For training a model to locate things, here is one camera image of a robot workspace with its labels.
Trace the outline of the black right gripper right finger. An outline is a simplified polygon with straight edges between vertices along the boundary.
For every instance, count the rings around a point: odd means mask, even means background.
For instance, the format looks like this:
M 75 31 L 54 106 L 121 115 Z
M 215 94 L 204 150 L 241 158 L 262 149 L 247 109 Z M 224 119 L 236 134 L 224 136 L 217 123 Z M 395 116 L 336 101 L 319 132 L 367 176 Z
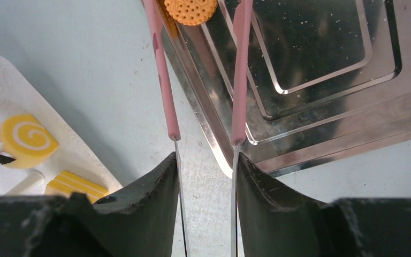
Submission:
M 411 256 L 411 198 L 321 202 L 240 154 L 237 205 L 245 256 Z

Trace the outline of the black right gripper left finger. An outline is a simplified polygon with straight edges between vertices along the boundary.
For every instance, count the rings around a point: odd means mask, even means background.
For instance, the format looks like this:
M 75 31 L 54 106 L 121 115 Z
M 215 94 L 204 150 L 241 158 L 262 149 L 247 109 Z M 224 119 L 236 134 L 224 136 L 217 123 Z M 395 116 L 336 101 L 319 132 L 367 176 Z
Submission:
M 175 153 L 122 189 L 0 196 L 0 256 L 170 256 L 179 194 Z

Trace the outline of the yellow cake slice with cherry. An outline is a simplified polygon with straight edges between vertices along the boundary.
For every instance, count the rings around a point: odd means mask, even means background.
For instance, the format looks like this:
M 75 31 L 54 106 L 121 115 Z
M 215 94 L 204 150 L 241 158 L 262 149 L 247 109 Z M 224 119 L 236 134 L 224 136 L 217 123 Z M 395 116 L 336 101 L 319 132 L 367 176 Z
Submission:
M 47 183 L 44 193 L 65 197 L 70 197 L 72 193 L 83 193 L 90 203 L 95 203 L 102 197 L 107 196 L 109 190 L 76 174 L 62 171 Z

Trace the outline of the pink-tipped metal tongs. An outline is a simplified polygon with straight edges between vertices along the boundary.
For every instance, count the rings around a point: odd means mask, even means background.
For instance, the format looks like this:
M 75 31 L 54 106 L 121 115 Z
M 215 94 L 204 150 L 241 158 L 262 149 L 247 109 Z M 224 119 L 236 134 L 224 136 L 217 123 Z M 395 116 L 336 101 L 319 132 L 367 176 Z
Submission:
M 182 177 L 180 174 L 181 160 L 178 147 L 178 141 L 181 139 L 181 134 L 172 95 L 170 76 L 161 39 L 163 18 L 156 1 L 143 1 L 143 4 L 151 33 L 168 137 L 174 142 L 174 148 L 176 152 L 182 235 L 184 240 L 185 255 L 189 256 L 190 246 L 186 225 L 184 190 Z M 233 31 L 237 40 L 237 55 L 234 66 L 234 82 L 232 94 L 233 108 L 231 144 L 234 148 L 234 151 L 231 182 L 231 256 L 238 256 L 237 176 L 240 148 L 242 143 L 246 139 L 248 46 L 252 13 L 253 1 L 240 1 L 235 10 L 233 19 Z

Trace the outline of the yellow cake slice with fruit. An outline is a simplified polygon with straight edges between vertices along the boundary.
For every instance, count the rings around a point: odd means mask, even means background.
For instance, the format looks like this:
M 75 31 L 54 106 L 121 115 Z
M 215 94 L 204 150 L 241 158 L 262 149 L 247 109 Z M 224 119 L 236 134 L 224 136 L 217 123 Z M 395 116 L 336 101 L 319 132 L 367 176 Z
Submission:
M 0 165 L 30 169 L 59 147 L 54 136 L 31 114 L 13 115 L 0 123 Z

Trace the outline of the orange cookie front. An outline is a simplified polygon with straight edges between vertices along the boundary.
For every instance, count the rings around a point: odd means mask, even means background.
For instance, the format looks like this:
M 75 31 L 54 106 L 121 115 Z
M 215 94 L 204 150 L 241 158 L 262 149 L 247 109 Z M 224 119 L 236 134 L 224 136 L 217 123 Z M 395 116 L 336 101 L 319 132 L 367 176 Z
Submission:
M 217 0 L 165 0 L 170 16 L 180 24 L 197 26 L 208 21 L 218 7 Z

